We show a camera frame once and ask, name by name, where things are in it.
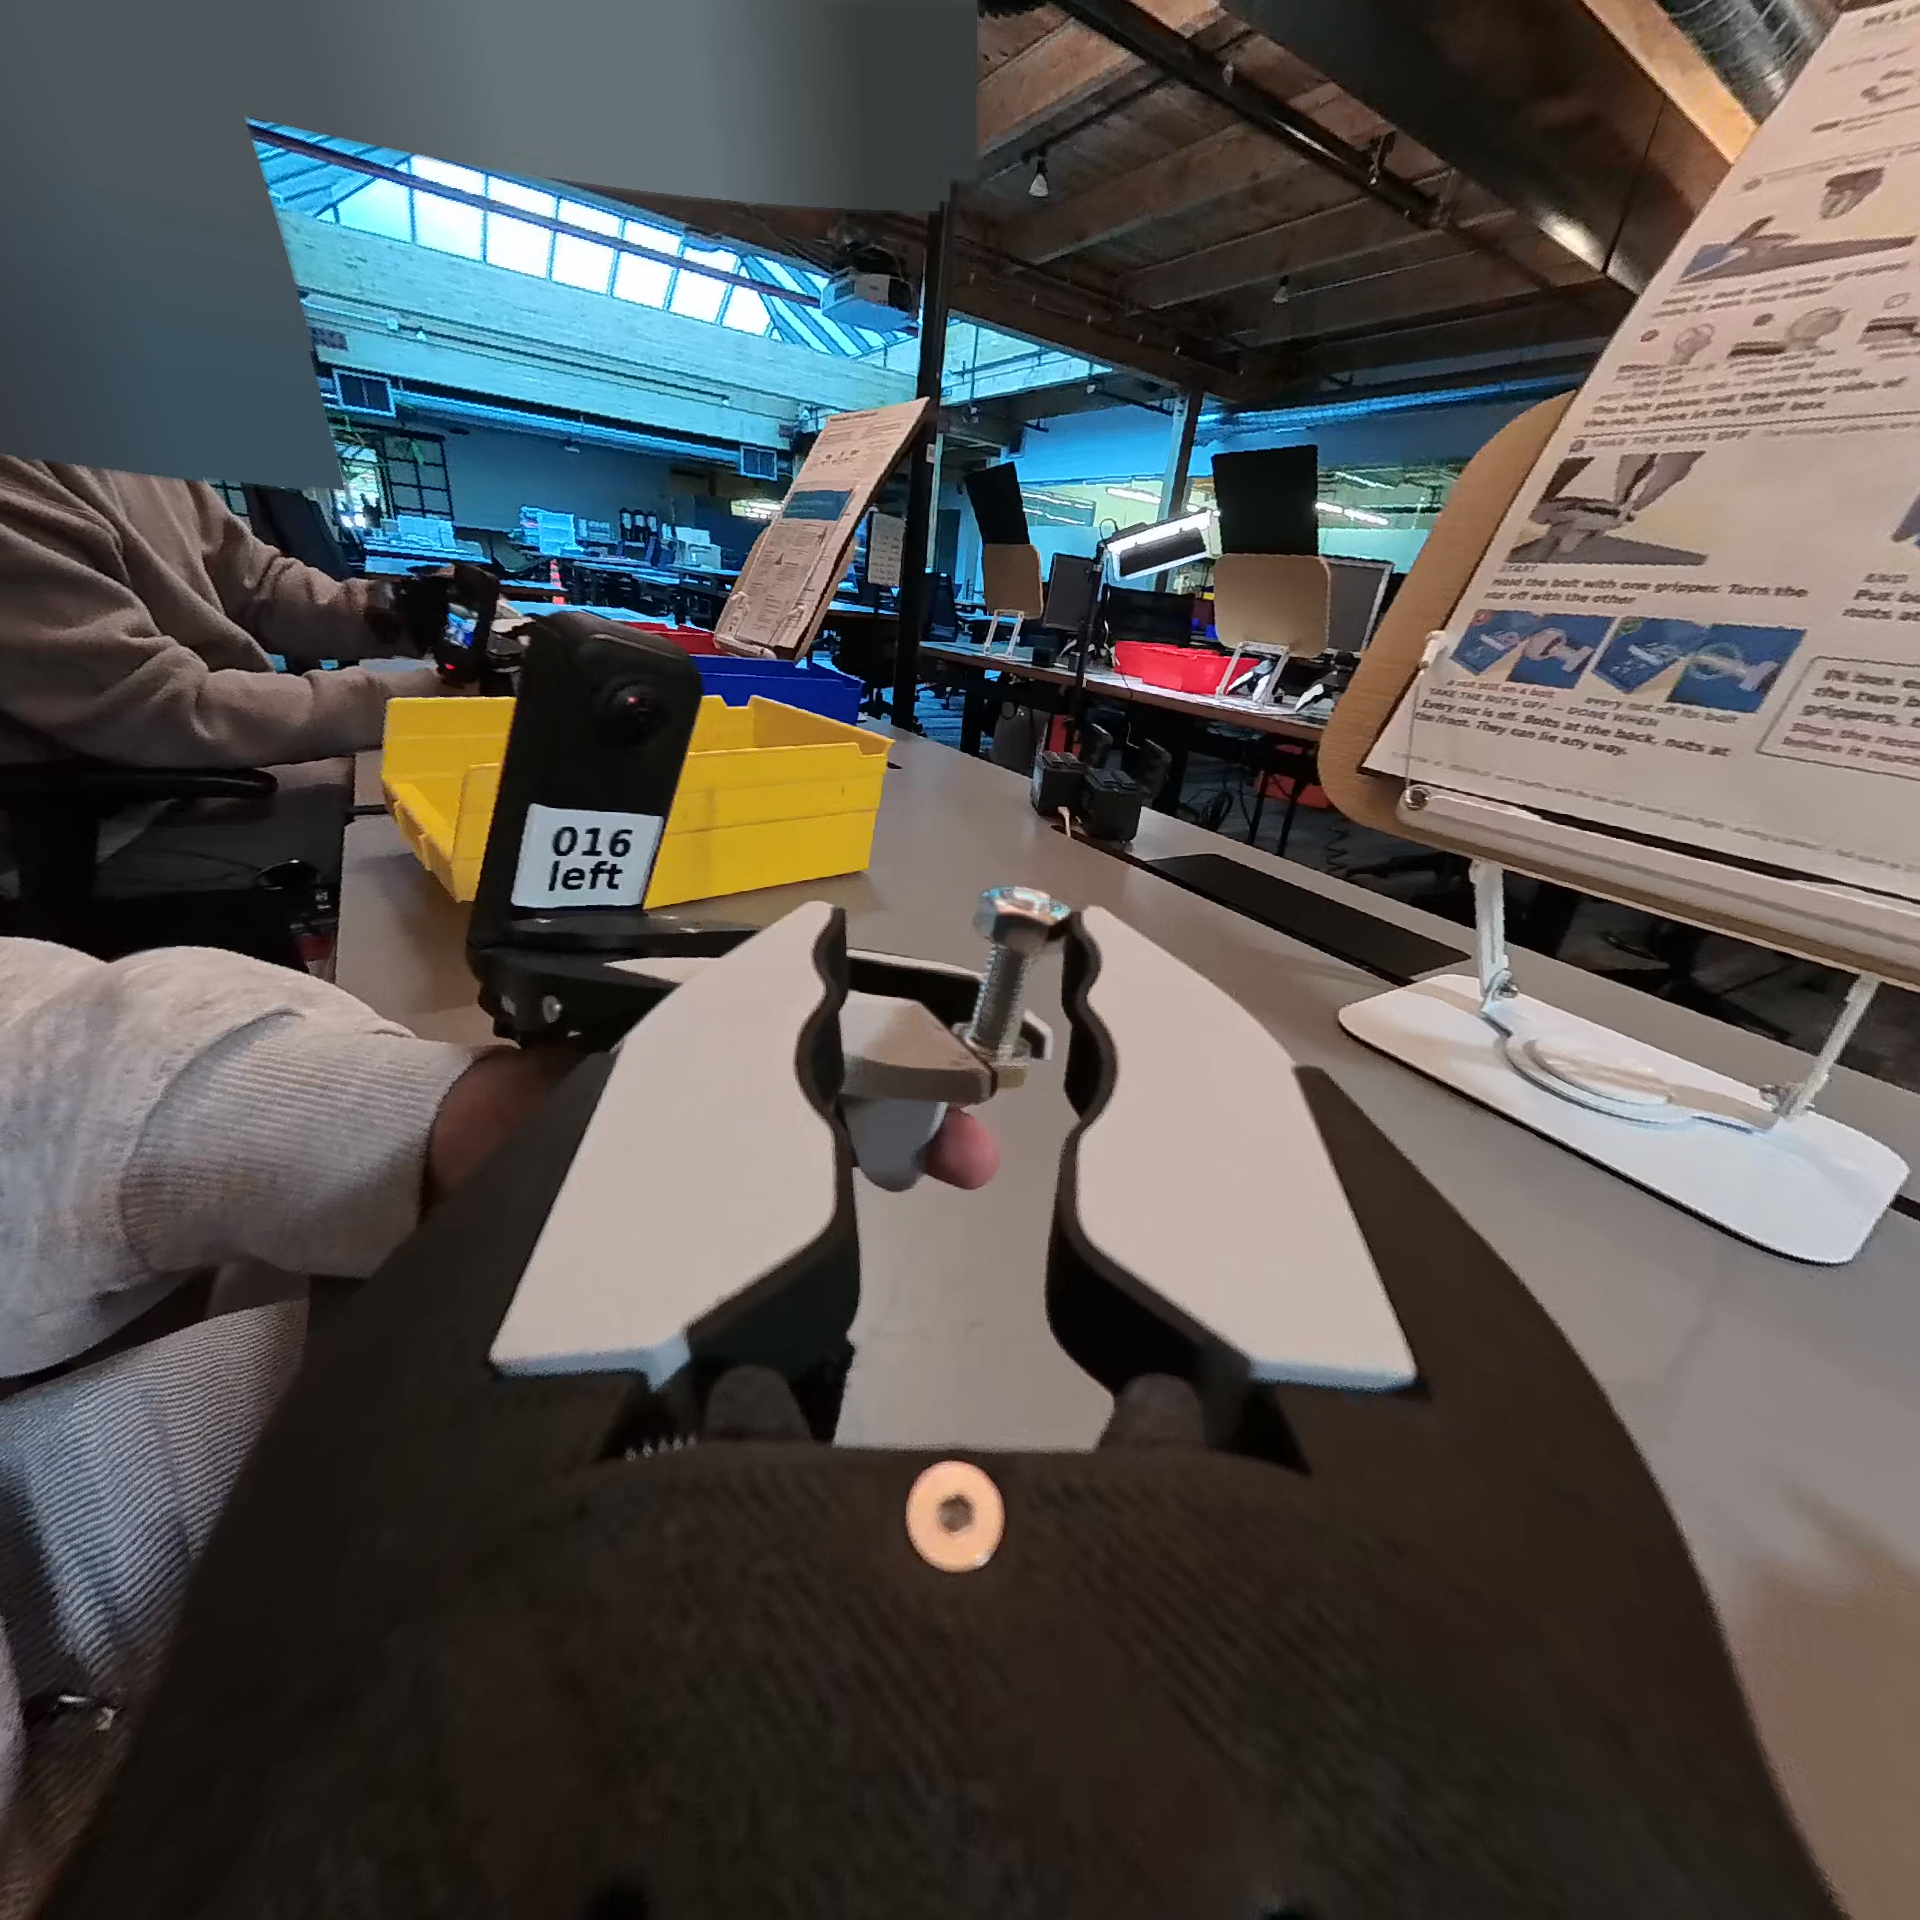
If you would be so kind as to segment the grey desk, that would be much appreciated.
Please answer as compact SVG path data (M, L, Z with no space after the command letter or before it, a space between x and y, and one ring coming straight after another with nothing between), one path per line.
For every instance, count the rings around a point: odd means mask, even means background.
M1766 1756L1852 1916L1916 1916L1916 1218L1847 1266L1742 1247L1352 1043L1381 984L1039 826L1024 784L889 751L870 867L815 896L852 946L975 968L981 890L1101 906L1331 1072L1527 1282L1632 1432L1719 1608ZM840 1434L859 1448L1083 1450L1111 1399L1043 1309L1061 1063L993 1100L998 1179L857 1188L862 1297Z

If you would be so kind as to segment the brown-edged office desk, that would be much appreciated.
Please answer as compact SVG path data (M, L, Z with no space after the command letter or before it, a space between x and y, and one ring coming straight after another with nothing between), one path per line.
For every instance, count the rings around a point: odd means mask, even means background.
M1081 693L1087 705L1160 715L1185 736L1200 730L1230 730L1295 746L1318 744L1337 706L1331 697L1315 705L1254 705L1241 697L1164 688L1111 668L1091 668L1081 679L1076 669L1033 664L1027 652L991 656L985 647L936 640L921 644L919 675L923 679L968 675L987 681L989 691L1007 705L1021 699L1028 688L1054 688L1065 697Z

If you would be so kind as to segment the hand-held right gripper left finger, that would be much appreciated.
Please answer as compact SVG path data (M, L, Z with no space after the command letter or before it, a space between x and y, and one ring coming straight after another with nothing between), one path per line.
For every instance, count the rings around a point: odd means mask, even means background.
M846 914L804 903L638 1019L493 1336L503 1377L847 1363L846 995Z

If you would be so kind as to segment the printed instruction sheet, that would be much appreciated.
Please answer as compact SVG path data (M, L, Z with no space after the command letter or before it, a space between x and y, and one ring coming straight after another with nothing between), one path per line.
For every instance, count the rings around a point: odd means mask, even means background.
M1917 8L1841 15L1366 771L1916 898Z

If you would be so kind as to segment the black steel pole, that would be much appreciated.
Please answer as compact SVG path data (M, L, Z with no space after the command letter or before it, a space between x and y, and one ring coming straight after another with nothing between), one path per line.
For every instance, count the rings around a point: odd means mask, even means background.
M919 668L921 640L928 625L928 535L936 481L950 259L953 201L943 199L928 216L923 234L917 396L925 403L925 418L911 442L904 468L902 578L896 604L896 684L892 699L892 722L897 735L921 732L917 717Z

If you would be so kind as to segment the black office chair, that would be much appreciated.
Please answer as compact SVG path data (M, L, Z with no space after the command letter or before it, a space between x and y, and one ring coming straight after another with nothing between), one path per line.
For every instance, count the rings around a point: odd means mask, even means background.
M276 794L265 771L141 771L84 759L4 769L13 892L3 903L3 933L102 960L198 946L308 972L308 912L320 888L307 876L97 898L110 817L183 802L270 809Z

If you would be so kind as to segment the cardboard document stand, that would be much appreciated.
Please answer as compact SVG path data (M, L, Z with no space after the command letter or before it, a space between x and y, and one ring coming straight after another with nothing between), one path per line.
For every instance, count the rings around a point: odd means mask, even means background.
M822 423L712 626L719 655L804 658L844 584L859 523L934 415L934 400L913 397Z

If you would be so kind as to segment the wooden board document stand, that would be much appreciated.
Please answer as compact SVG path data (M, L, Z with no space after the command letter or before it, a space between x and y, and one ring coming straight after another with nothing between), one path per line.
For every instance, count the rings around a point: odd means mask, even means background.
M1365 767L1447 642L1436 625L1471 581L1569 403L1531 409L1471 460L1335 705L1318 759L1326 792L1357 823L1467 858L1477 920L1473 972L1359 1001L1342 1024L1363 1044L1742 1242L1796 1261L1848 1264L1908 1165L1888 1145L1817 1116L1814 1100L1877 989L1916 989L1916 898ZM1790 1084L1751 1088L1524 995L1503 935L1503 880L1513 874L1823 965L1853 986L1812 1065Z

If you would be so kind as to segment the person's grey sweatshirt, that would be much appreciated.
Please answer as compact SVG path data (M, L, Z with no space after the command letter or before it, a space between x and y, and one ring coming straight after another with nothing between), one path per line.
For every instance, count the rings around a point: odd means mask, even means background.
M3 1407L3 1916L37 1916L128 1751L307 1301L227 1313Z

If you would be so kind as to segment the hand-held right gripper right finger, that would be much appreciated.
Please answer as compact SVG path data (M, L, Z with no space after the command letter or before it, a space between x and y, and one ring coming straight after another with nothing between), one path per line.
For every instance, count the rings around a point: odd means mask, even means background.
M1403 1389L1400 1322L1289 1049L1107 908L1062 946L1069 1026L1046 1315L1101 1380L1169 1338L1251 1386Z

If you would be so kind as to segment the white light bar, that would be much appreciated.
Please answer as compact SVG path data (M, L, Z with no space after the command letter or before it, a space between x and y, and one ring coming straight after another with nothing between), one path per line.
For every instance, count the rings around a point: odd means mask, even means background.
M1213 508L1133 525L1101 545L1101 564L1115 584L1160 573L1212 557Z

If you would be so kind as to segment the person's left forearm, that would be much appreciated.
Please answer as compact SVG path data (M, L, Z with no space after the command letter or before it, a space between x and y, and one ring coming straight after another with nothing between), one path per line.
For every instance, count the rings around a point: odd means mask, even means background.
M230 951L3 941L3 1375L229 1264L361 1281L416 1228L483 1049Z

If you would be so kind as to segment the yellow plastic bin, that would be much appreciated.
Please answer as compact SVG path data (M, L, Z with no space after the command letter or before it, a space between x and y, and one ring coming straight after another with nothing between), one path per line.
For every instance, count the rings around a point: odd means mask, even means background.
M379 784L403 843L476 898L512 697L398 699ZM703 697L645 903L668 908L864 874L889 744L761 697Z

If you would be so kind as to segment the blue plastic bin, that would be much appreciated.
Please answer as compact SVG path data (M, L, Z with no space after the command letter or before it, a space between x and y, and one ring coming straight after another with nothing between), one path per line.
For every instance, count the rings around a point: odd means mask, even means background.
M867 701L862 679L828 664L723 655L693 656L693 664L699 668L703 695L733 709L767 701L849 728Z

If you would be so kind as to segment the silver hex bolt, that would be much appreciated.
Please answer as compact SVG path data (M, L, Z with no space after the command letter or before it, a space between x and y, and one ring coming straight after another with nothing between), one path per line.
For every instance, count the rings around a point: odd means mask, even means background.
M973 929L989 948L961 1040L989 1065L1021 1044L1024 984L1072 924L1072 906L1028 885L1000 885L975 900Z

